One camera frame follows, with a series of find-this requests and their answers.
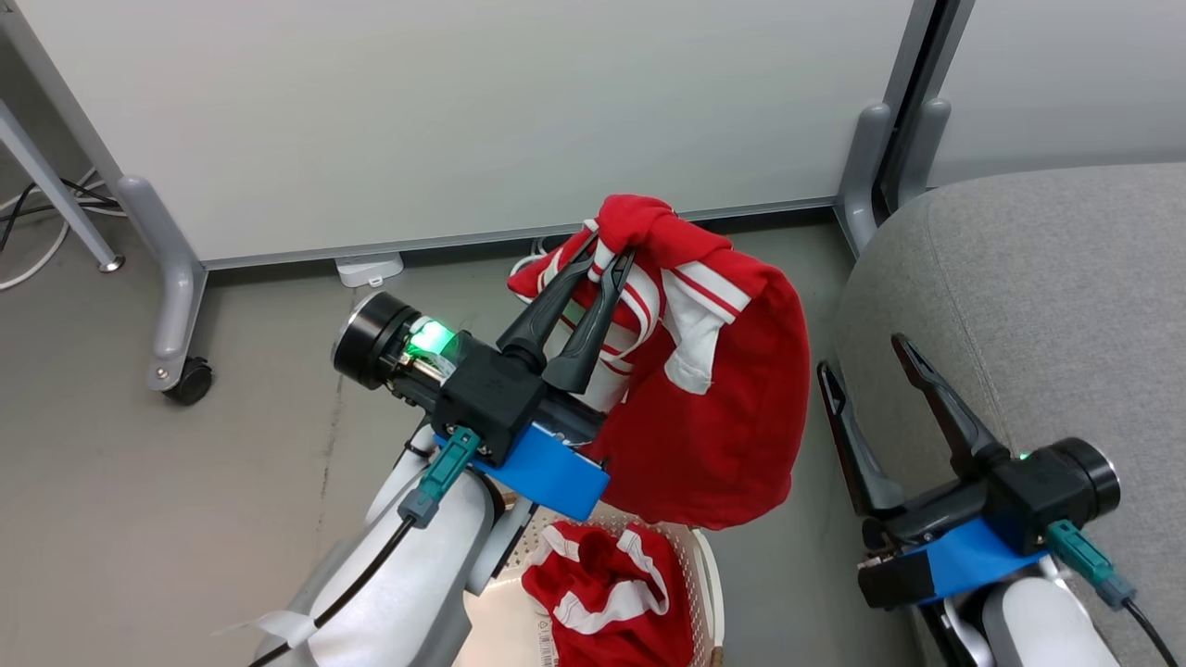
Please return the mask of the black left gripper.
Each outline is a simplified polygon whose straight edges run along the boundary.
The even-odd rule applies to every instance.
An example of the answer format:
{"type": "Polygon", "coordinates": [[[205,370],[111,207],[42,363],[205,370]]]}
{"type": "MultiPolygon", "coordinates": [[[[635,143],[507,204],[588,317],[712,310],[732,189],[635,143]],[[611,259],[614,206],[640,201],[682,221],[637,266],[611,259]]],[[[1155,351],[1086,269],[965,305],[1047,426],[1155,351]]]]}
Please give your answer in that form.
{"type": "Polygon", "coordinates": [[[477,458],[487,466],[508,464],[534,425],[565,447],[581,447],[597,438],[604,413],[563,392],[575,396],[588,388],[635,267],[635,248],[627,248],[604,271],[597,298],[563,350],[548,366],[546,356],[551,329],[594,263],[597,239],[592,233],[537,299],[500,333],[499,351],[467,331],[453,333],[436,320],[412,325],[403,351],[403,398],[425,409],[436,434],[448,434],[455,427],[474,431],[480,438],[477,458]],[[543,371],[546,381],[534,371],[543,371]]]}

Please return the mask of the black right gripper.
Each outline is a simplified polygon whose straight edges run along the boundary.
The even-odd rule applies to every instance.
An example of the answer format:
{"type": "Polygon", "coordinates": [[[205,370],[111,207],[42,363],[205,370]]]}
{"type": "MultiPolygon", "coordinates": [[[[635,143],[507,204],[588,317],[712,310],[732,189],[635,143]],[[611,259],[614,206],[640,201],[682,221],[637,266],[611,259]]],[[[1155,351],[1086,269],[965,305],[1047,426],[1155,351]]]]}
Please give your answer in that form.
{"type": "Polygon", "coordinates": [[[908,383],[923,394],[940,427],[956,478],[920,497],[905,497],[903,485],[884,472],[863,438],[846,385],[822,360],[817,383],[854,512],[875,522],[895,546],[935,542],[983,519],[1014,553],[1041,550],[1048,526],[1073,519],[1072,445],[1038,447],[1018,459],[906,333],[893,333],[892,347],[908,383]]]}

